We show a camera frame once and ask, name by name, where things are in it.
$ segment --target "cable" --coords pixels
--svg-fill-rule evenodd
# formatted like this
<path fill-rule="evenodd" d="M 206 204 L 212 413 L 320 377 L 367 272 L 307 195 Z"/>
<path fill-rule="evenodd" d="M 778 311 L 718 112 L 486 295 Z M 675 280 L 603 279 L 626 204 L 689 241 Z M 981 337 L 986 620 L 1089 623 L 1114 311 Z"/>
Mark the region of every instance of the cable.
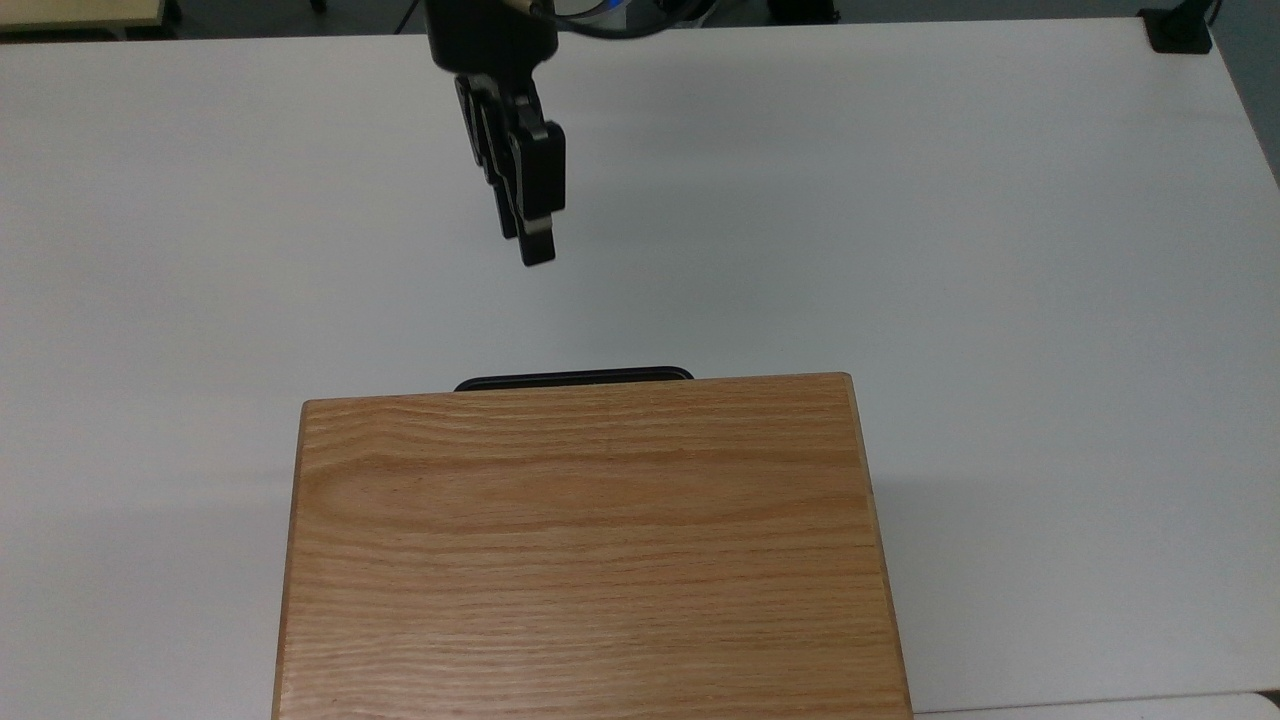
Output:
<path fill-rule="evenodd" d="M 404 10 L 404 17 L 401 18 L 401 24 L 396 26 L 396 32 L 393 35 L 399 35 L 401 31 L 404 29 L 404 26 L 408 24 L 408 18 L 413 14 L 413 10 L 417 9 L 417 4 L 421 1 L 422 0 L 413 0 L 412 3 L 410 3 L 408 10 Z"/>
<path fill-rule="evenodd" d="M 548 20 L 554 24 L 557 29 L 562 29 L 564 32 L 585 35 L 586 37 L 594 37 L 596 40 L 635 40 L 637 37 L 658 35 L 667 28 L 675 27 L 676 23 L 689 17 L 689 14 L 692 13 L 700 3 L 701 0 L 685 0 L 673 13 L 654 24 L 626 29 L 599 28 L 579 24 L 573 20 L 567 20 L 554 15 L 553 13 L 548 13 L 536 3 L 529 9 L 529 14 L 535 18 Z"/>
<path fill-rule="evenodd" d="M 609 10 L 622 5 L 622 0 L 600 0 L 595 6 L 582 10 L 581 13 L 570 13 L 567 15 L 556 15 L 563 20 L 585 20 L 588 18 L 594 18 L 596 15 L 603 15 Z"/>

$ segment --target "wooden lid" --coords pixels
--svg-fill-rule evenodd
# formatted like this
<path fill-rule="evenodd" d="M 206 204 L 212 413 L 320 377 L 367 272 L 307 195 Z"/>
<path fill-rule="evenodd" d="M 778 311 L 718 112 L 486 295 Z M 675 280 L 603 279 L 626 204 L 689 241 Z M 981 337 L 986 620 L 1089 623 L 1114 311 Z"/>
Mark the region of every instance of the wooden lid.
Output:
<path fill-rule="evenodd" d="M 275 705 L 910 717 L 847 375 L 307 402 Z"/>

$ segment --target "oak wood surface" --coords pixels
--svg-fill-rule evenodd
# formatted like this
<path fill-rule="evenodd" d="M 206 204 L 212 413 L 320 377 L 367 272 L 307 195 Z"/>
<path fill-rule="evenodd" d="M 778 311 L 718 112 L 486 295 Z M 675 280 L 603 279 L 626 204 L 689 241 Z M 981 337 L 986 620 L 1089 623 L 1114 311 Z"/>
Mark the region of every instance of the oak wood surface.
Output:
<path fill-rule="evenodd" d="M 310 401 L 280 720 L 910 717 L 847 375 Z"/>
<path fill-rule="evenodd" d="M 0 0 L 0 31 L 159 24 L 164 0 Z"/>

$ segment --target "wooden box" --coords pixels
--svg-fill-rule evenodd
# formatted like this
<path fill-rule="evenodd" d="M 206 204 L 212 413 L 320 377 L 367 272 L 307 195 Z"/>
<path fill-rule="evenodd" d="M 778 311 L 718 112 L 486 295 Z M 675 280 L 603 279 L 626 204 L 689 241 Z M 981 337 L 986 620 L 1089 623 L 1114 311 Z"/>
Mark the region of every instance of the wooden box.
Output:
<path fill-rule="evenodd" d="M 307 402 L 274 717 L 910 717 L 849 377 Z"/>

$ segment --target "robotic arm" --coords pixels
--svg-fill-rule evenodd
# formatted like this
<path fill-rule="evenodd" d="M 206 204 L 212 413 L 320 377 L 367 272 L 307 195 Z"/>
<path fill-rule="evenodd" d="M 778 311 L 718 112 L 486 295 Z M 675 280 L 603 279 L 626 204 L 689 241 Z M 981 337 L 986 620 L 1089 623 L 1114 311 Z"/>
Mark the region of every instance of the robotic arm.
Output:
<path fill-rule="evenodd" d="M 660 32 L 707 0 L 682 0 L 663 22 L 602 29 L 556 15 L 550 0 L 426 0 L 431 59 L 454 73 L 476 164 L 498 201 L 502 234 L 525 265 L 556 258 L 552 213 L 564 209 L 564 132 L 543 117 L 534 68 L 556 54 L 557 31 L 604 40 Z"/>

